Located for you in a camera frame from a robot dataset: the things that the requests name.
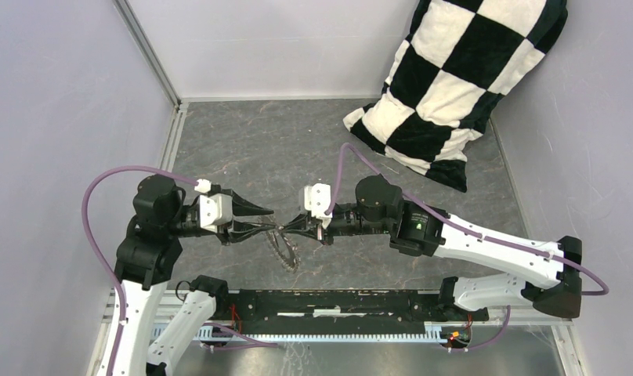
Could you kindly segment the metal disc with key rings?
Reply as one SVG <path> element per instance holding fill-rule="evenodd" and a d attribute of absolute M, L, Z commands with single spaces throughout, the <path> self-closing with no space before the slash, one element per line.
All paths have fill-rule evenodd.
<path fill-rule="evenodd" d="M 295 273 L 299 267 L 296 244 L 288 238 L 280 227 L 267 231 L 266 239 L 283 268 L 289 273 Z"/>

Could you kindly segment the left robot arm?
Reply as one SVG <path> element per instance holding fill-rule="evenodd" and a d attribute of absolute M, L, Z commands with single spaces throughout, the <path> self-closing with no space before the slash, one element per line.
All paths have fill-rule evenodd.
<path fill-rule="evenodd" d="M 241 332 L 241 319 L 227 282 L 199 276 L 157 338 L 151 331 L 172 271 L 188 237 L 216 237 L 229 245 L 270 230 L 259 221 L 269 209 L 207 179 L 147 168 L 137 186 L 125 238 L 116 261 L 106 265 L 114 282 L 114 320 L 101 375 L 171 375 L 196 333 L 210 319 L 232 318 L 227 331 Z"/>

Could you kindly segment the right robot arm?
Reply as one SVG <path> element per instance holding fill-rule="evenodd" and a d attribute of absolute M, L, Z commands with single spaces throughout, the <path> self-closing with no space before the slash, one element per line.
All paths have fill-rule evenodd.
<path fill-rule="evenodd" d="M 497 270 L 487 277 L 443 280 L 436 307 L 448 320 L 491 306 L 530 306 L 565 319 L 581 314 L 580 239 L 540 242 L 475 226 L 441 209 L 421 208 L 380 175 L 360 180 L 355 198 L 327 213 L 330 186 L 305 186 L 302 214 L 280 230 L 327 245 L 335 237 L 385 234 L 389 246 L 404 255 L 458 259 Z"/>

